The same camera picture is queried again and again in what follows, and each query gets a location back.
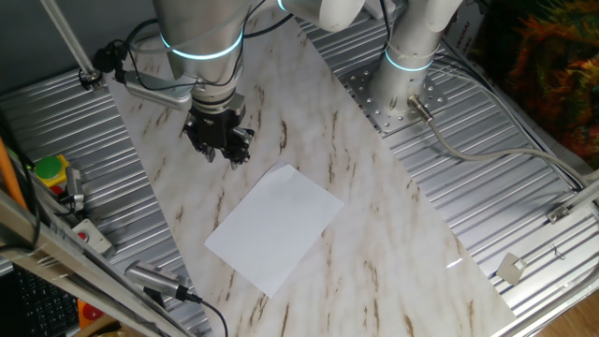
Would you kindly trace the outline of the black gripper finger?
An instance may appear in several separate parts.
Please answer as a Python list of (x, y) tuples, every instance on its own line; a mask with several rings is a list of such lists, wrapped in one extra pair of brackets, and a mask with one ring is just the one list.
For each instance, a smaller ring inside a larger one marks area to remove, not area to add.
[(215, 158), (215, 150), (213, 149), (213, 147), (208, 145), (204, 140), (202, 140), (199, 137), (196, 129), (192, 125), (185, 125), (183, 127), (183, 132), (189, 138), (195, 150), (203, 154), (209, 163), (212, 163)]
[(254, 138), (255, 131), (250, 128), (233, 128), (227, 145), (228, 160), (232, 169), (250, 159), (249, 146)]

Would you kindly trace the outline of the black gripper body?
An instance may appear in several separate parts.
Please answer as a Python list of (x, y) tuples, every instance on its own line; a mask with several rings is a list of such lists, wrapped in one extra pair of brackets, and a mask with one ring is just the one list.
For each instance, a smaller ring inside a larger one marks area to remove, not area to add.
[(194, 98), (186, 135), (196, 149), (245, 147), (246, 130), (240, 127), (245, 112), (243, 95), (212, 103)]

